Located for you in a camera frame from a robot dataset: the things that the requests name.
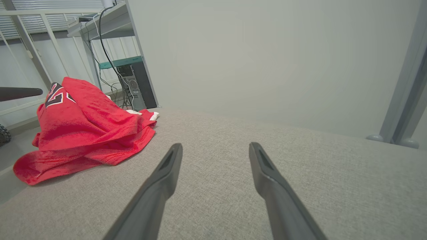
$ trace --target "gray fabric surface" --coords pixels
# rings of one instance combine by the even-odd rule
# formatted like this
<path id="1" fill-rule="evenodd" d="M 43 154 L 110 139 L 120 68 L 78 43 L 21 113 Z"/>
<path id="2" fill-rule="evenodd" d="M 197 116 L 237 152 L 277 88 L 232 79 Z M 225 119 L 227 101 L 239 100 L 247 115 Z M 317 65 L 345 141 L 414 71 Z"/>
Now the gray fabric surface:
<path id="1" fill-rule="evenodd" d="M 170 109 L 139 154 L 28 187 L 0 206 L 2 239 L 101 239 L 173 143 L 184 148 L 159 239 L 272 239 L 248 157 L 259 142 L 330 240 L 426 239 L 426 152 Z"/>

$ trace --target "black cable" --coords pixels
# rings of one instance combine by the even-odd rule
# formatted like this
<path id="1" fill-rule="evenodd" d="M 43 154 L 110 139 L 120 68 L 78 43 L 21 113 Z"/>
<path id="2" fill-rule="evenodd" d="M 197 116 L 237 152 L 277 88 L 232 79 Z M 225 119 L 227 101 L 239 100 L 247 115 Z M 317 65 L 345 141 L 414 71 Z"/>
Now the black cable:
<path id="1" fill-rule="evenodd" d="M 86 22 L 85 23 L 85 27 L 86 27 L 86 30 L 87 30 L 87 32 L 88 32 L 88 41 L 90 41 L 90 37 L 89 37 L 89 29 L 88 29 L 88 26 L 87 26 L 87 23 L 88 22 Z M 94 52 L 92 51 L 92 48 L 88 45 L 88 43 L 86 42 L 86 41 L 84 41 L 85 42 L 85 44 L 86 44 L 86 46 L 89 48 L 89 50 L 91 51 L 91 53 L 92 53 L 92 57 L 93 57 L 93 59 L 98 63 L 98 66 L 99 66 L 99 61 L 96 59 L 96 57 L 95 57 L 95 54 L 94 54 Z M 114 96 L 114 103 L 115 104 L 117 104 L 118 105 L 118 103 L 117 103 L 117 93 L 119 92 L 119 90 L 116 88 L 116 87 L 113 87 L 113 85 L 110 85 L 110 84 L 108 84 L 104 79 L 102 79 L 102 77 L 101 77 L 101 69 L 99 69 L 99 79 L 103 82 L 103 83 L 105 83 L 106 85 L 108 85 L 109 87 L 110 87 L 110 89 L 111 89 L 111 92 L 113 93 L 113 96 Z"/>
<path id="2" fill-rule="evenodd" d="M 125 104 L 126 104 L 126 107 L 127 107 L 126 98 L 125 98 L 125 89 L 124 88 L 123 88 L 123 91 L 122 91 L 122 97 L 123 97 L 123 104 L 122 104 L 121 108 L 123 108 Z"/>
<path id="3" fill-rule="evenodd" d="M 104 14 L 105 11 L 107 11 L 110 8 L 113 8 L 113 7 L 109 7 L 109 8 L 106 8 L 106 9 L 102 10 L 101 14 L 99 15 L 99 25 L 98 25 L 99 40 L 101 41 L 101 46 L 102 46 L 102 49 L 104 50 L 105 56 L 107 56 L 108 62 L 110 62 L 111 66 L 114 69 L 114 72 L 116 72 L 117 77 L 119 78 L 119 81 L 123 81 L 124 82 L 124 80 L 122 79 L 122 76 L 117 72 L 116 67 L 114 67 L 113 62 L 111 61 L 110 57 L 108 56 L 107 50 L 105 49 L 105 46 L 104 46 L 104 42 L 102 41 L 102 32 L 101 32 L 102 15 Z"/>
<path id="4" fill-rule="evenodd" d="M 114 84 L 120 84 L 121 85 L 121 83 L 120 82 L 115 82 L 115 83 L 113 83 L 112 84 L 112 86 L 114 86 Z"/>
<path id="5" fill-rule="evenodd" d="M 119 107 L 121 107 L 121 108 L 123 108 L 124 106 L 126 106 L 126 107 L 131 107 L 130 105 L 128 105 L 128 100 L 129 99 L 126 99 L 126 98 L 124 98 L 124 99 L 122 99 L 123 100 L 123 104 L 122 105 L 118 105 Z"/>

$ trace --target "wheel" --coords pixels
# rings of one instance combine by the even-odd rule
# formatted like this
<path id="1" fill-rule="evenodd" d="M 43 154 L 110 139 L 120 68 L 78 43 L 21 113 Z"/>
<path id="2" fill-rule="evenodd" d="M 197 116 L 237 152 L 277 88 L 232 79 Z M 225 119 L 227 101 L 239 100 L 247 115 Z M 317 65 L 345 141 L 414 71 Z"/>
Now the wheel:
<path id="1" fill-rule="evenodd" d="M 10 142 L 11 139 L 10 132 L 4 126 L 0 125 L 0 146 Z"/>

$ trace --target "red shirt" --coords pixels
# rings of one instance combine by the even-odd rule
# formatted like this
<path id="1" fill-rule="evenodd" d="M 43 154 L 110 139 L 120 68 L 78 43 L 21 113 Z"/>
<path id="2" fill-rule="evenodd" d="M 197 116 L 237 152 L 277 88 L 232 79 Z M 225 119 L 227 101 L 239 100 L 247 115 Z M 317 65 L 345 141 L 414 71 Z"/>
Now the red shirt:
<path id="1" fill-rule="evenodd" d="M 53 83 L 37 109 L 41 132 L 32 144 L 38 151 L 19 158 L 13 171 L 35 185 L 101 164 L 117 165 L 141 151 L 151 140 L 156 121 L 119 108 L 97 87 L 65 77 Z"/>

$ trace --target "white wall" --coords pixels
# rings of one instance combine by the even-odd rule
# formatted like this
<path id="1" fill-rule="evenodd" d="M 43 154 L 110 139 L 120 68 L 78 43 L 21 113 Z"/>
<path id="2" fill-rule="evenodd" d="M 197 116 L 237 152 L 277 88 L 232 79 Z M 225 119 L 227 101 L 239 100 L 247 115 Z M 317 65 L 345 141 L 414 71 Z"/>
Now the white wall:
<path id="1" fill-rule="evenodd" d="M 365 138 L 383 123 L 420 0 L 128 5 L 161 106 Z"/>
<path id="2" fill-rule="evenodd" d="M 94 83 L 94 80 L 91 79 L 91 76 L 89 76 L 85 69 L 85 65 L 88 65 L 88 60 L 84 52 L 84 43 L 82 42 L 81 38 L 76 38 L 76 41 L 82 51 L 83 60 L 80 57 L 72 38 L 61 38 L 57 39 L 57 41 L 61 51 L 63 52 L 63 55 L 66 56 L 66 64 L 69 65 L 69 68 L 71 69 L 69 76 Z M 134 42 L 136 43 L 135 37 L 104 40 L 104 44 L 107 46 L 108 55 L 112 60 L 139 56 L 139 49 L 137 46 L 135 46 Z M 95 57 L 98 59 L 98 61 L 108 61 L 102 50 L 100 41 L 94 40 L 92 43 L 93 48 L 95 49 Z M 45 65 L 51 80 L 61 83 L 63 78 L 67 76 L 67 73 L 65 72 L 58 54 L 53 47 L 52 41 L 36 41 L 34 42 L 34 45 L 41 54 L 41 60 Z M 34 67 L 31 59 L 28 57 L 23 44 L 12 44 L 10 46 L 12 52 L 21 63 L 23 72 L 21 72 L 19 67 L 14 62 L 12 54 L 7 49 L 7 47 L 0 46 L 0 86 L 41 88 L 43 89 L 44 94 L 37 97 L 28 97 L 20 100 L 0 102 L 0 124 L 6 127 L 29 118 L 36 117 L 37 107 L 44 101 L 47 93 L 47 88 L 38 74 L 37 69 Z M 101 72 L 102 78 L 110 85 L 118 82 L 118 78 L 114 73 L 114 70 L 107 69 L 102 70 Z M 101 87 L 105 93 L 111 92 L 110 87 L 106 84 L 102 83 Z M 121 90 L 120 84 L 115 84 L 114 87 L 116 87 L 119 91 Z M 11 110 L 18 109 L 21 105 L 28 104 L 30 102 L 32 102 L 32 105 L 17 111 L 10 112 Z"/>

